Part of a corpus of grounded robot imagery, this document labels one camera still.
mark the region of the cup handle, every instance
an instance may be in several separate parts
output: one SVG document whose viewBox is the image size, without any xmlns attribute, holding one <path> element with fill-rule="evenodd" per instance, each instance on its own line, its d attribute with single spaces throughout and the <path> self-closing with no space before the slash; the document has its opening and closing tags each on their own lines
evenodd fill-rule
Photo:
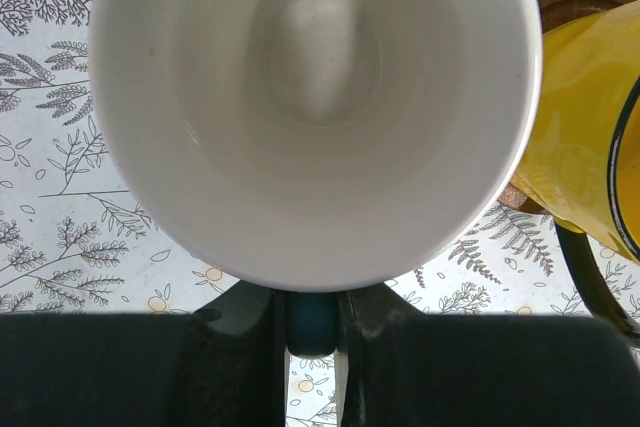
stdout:
<svg viewBox="0 0 640 427">
<path fill-rule="evenodd" d="M 632 347 L 640 348 L 640 325 L 627 314 L 607 287 L 587 235 L 557 221 L 556 232 L 569 273 L 584 305 L 594 316 L 612 322 Z"/>
</svg>

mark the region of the tablecloth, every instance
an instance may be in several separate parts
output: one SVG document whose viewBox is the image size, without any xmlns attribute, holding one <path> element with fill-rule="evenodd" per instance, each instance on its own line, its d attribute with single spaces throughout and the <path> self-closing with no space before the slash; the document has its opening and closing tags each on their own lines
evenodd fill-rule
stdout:
<svg viewBox="0 0 640 427">
<path fill-rule="evenodd" d="M 0 0 L 0 314 L 190 312 L 236 279 L 176 245 L 117 175 L 89 88 L 91 1 Z M 640 270 L 593 245 L 640 317 Z M 430 314 L 586 315 L 551 218 L 498 204 L 388 284 Z M 333 360 L 290 370 L 288 425 L 335 424 Z"/>
</svg>

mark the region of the yellow mug handle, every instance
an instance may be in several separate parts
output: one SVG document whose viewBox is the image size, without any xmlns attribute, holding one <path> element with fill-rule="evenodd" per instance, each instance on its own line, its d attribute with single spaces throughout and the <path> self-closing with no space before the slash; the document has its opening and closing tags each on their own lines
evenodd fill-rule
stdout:
<svg viewBox="0 0 640 427">
<path fill-rule="evenodd" d="M 632 347 L 640 348 L 640 325 L 615 299 L 600 274 L 587 235 L 556 219 L 556 232 L 573 283 L 594 316 L 614 324 Z"/>
</svg>

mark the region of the white cup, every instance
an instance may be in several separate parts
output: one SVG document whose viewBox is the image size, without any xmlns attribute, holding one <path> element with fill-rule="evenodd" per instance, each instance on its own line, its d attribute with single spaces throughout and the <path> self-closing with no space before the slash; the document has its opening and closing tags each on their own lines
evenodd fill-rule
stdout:
<svg viewBox="0 0 640 427">
<path fill-rule="evenodd" d="M 109 150 L 203 261 L 301 291 L 432 259 L 508 182 L 541 78 L 536 0 L 95 0 Z"/>
</svg>

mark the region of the dark green cup handle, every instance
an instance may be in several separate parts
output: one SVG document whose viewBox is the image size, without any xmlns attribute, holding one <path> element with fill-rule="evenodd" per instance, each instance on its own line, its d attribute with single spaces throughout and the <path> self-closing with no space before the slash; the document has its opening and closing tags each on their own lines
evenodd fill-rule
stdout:
<svg viewBox="0 0 640 427">
<path fill-rule="evenodd" d="M 594 316 L 613 323 L 632 347 L 640 348 L 640 325 L 627 314 L 607 287 L 587 236 L 559 224 L 556 224 L 556 231 L 569 273 L 584 305 Z"/>
</svg>

